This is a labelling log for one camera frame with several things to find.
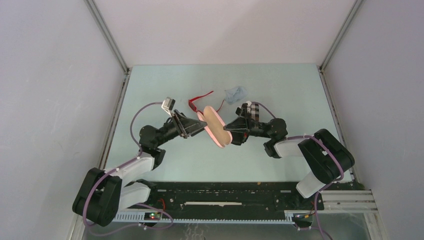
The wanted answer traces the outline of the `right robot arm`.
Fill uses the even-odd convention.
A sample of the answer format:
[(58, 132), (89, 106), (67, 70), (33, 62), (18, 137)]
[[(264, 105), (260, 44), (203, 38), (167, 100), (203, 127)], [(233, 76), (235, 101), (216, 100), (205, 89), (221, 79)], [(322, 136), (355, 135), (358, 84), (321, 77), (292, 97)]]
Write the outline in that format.
[(231, 133), (232, 144), (240, 146), (249, 137), (269, 140), (263, 144), (271, 158), (289, 156), (303, 157), (310, 172), (296, 185), (291, 194), (291, 204), (304, 209), (311, 202), (311, 196), (344, 179), (355, 164), (353, 155), (332, 135), (322, 128), (312, 135), (289, 136), (286, 121), (273, 116), (268, 122), (259, 120), (258, 102), (246, 102), (236, 109), (237, 118), (223, 126)]

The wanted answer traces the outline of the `blue cleaning cloth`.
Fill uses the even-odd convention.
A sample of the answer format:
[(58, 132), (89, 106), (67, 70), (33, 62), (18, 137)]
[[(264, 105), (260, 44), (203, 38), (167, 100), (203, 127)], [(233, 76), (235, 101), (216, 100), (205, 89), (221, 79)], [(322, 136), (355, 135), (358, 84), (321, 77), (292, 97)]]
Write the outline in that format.
[(242, 100), (244, 97), (248, 95), (247, 89), (243, 86), (237, 86), (231, 89), (226, 89), (224, 92), (225, 92), (224, 100), (229, 105), (232, 105)]

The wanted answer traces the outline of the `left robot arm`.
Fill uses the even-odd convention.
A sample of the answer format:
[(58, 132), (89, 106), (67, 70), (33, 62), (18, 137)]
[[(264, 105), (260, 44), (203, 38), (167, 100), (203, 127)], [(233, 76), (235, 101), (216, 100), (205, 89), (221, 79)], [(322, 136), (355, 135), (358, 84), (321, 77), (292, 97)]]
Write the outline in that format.
[(166, 154), (159, 147), (176, 137), (188, 138), (204, 130), (207, 123), (186, 117), (174, 110), (160, 128), (146, 125), (140, 129), (138, 154), (107, 170), (90, 169), (72, 204), (72, 211), (86, 221), (105, 227), (121, 210), (141, 203), (153, 208), (158, 194), (153, 185), (137, 178), (157, 168)]

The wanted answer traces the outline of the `pink glasses case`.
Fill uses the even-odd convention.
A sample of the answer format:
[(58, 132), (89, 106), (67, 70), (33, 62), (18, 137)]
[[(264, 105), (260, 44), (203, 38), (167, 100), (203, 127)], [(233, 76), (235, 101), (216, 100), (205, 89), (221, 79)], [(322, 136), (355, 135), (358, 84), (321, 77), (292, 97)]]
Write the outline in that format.
[(196, 114), (200, 121), (207, 123), (204, 130), (218, 147), (225, 148), (232, 142), (231, 132), (224, 130), (226, 124), (213, 107), (206, 106), (203, 112), (198, 111)]

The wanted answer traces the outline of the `plaid brown glasses case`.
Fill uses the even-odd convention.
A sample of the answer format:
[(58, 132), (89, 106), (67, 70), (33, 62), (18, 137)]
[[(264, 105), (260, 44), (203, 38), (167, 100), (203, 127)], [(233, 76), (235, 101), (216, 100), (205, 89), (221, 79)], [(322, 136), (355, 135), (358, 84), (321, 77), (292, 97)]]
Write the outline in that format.
[(259, 105), (257, 103), (252, 103), (249, 107), (250, 109), (250, 117), (258, 122), (260, 120), (260, 111), (259, 111)]

